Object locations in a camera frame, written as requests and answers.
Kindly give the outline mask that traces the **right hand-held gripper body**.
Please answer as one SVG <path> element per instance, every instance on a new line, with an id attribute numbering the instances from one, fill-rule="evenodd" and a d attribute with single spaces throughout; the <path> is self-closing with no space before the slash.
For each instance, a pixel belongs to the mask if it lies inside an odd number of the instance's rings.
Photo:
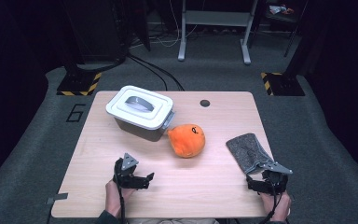
<path id="1" fill-rule="evenodd" d="M 266 163 L 262 166 L 262 189 L 260 192 L 270 195 L 281 194 L 286 191 L 288 176 L 293 173 L 291 169 L 284 167 L 278 162 Z"/>

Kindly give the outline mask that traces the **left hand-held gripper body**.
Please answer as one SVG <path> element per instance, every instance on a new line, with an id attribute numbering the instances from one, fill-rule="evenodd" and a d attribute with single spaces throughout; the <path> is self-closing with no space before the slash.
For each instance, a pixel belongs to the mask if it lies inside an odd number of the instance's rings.
<path id="1" fill-rule="evenodd" d="M 136 178 L 133 175 L 139 162 L 129 153 L 125 153 L 115 163 L 113 180 L 124 189 L 137 189 Z"/>

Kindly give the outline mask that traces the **grey towel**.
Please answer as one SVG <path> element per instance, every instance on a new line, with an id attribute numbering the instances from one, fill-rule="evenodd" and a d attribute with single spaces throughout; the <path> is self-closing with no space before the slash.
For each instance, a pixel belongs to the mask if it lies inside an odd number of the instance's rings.
<path id="1" fill-rule="evenodd" d="M 247 175 L 257 173 L 264 164 L 273 162 L 254 133 L 234 137 L 226 142 L 226 146 Z"/>

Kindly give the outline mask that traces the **grey plastic storage box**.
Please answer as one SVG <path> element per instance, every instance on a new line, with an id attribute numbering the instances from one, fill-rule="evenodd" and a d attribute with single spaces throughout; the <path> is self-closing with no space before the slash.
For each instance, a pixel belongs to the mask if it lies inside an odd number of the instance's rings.
<path id="1" fill-rule="evenodd" d="M 138 137 L 141 137 L 151 142 L 157 142 L 168 129 L 173 118 L 174 118 L 174 113 L 171 111 L 167 116 L 167 118 L 163 120 L 162 125 L 155 130 L 147 130 L 140 126 L 129 124 L 128 122 L 125 122 L 120 119 L 116 119 L 116 122 L 118 127 L 127 133 L 134 134 Z"/>

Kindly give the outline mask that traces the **orange plush toy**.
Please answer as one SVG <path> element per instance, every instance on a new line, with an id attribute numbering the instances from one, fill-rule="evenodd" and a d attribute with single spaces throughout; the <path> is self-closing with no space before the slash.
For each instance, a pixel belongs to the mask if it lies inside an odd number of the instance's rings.
<path id="1" fill-rule="evenodd" d="M 174 153 L 181 158 L 199 155 L 205 147 L 204 131 L 196 124 L 183 124 L 167 131 Z"/>

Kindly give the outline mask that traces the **white lidded plastic container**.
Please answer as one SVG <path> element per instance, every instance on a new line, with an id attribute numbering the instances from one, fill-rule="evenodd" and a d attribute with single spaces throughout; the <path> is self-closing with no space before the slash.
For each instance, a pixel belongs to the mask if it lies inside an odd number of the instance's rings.
<path id="1" fill-rule="evenodd" d="M 121 88 L 105 107 L 115 119 L 146 130 L 160 128 L 172 108 L 170 97 L 131 85 Z"/>

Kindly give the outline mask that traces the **person's right hand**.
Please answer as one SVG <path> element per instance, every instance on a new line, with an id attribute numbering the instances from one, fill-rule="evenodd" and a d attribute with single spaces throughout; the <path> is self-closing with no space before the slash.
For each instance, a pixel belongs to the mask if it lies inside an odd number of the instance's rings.
<path id="1" fill-rule="evenodd" d="M 286 191 L 278 197 L 267 193 L 260 193 L 260 197 L 265 213 L 268 215 L 267 222 L 270 220 L 287 221 L 292 200 Z"/>

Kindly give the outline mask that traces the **person's left hand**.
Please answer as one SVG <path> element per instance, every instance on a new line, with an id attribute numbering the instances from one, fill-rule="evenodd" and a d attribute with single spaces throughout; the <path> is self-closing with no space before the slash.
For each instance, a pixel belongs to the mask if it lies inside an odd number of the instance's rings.
<path id="1" fill-rule="evenodd" d="M 130 196 L 135 192 L 135 189 L 123 189 L 121 192 L 118 192 L 117 185 L 113 181 L 109 181 L 105 185 L 105 208 L 107 211 L 114 217 L 118 217 L 121 211 L 120 198 L 123 198 L 126 202 Z"/>

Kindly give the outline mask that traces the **black striped stand base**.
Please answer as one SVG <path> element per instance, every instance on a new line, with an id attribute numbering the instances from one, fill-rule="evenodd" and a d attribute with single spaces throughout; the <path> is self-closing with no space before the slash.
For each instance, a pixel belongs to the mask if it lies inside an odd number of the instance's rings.
<path id="1" fill-rule="evenodd" d="M 59 87 L 57 88 L 57 95 L 64 96 L 87 96 L 92 95 L 102 74 L 86 73 L 79 77 L 66 75 Z"/>
<path id="2" fill-rule="evenodd" d="M 297 79 L 281 73 L 262 73 L 261 78 L 269 96 L 304 96 Z"/>

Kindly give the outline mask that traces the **black cabinet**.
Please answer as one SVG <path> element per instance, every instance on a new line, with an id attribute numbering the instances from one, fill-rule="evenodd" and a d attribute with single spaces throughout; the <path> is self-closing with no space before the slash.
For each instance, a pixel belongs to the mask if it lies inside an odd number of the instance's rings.
<path id="1" fill-rule="evenodd" d="M 85 63 L 122 63 L 125 32 L 114 0 L 62 0 Z"/>

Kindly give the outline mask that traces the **white and orange shelf clutter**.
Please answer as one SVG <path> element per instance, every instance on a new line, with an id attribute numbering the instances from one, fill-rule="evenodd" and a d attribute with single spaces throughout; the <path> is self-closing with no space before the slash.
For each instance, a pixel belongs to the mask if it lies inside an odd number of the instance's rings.
<path id="1" fill-rule="evenodd" d="M 276 15 L 278 13 L 282 13 L 284 15 L 293 14 L 294 11 L 290 7 L 286 7 L 285 5 L 281 6 L 269 6 L 268 10 L 271 14 Z"/>

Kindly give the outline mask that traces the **white metal table frame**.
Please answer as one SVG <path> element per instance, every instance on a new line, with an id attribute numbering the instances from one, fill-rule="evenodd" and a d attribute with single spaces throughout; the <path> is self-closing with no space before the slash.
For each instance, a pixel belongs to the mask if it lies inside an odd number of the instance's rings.
<path id="1" fill-rule="evenodd" d="M 251 64 L 251 58 L 248 50 L 248 39 L 251 33 L 255 10 L 258 0 L 252 0 L 252 6 L 249 12 L 220 12 L 189 10 L 186 8 L 186 0 L 182 3 L 181 19 L 181 42 L 178 52 L 178 61 L 182 62 L 186 57 L 186 27 L 188 25 L 216 25 L 245 28 L 243 39 L 240 40 L 243 62 L 246 65 Z"/>

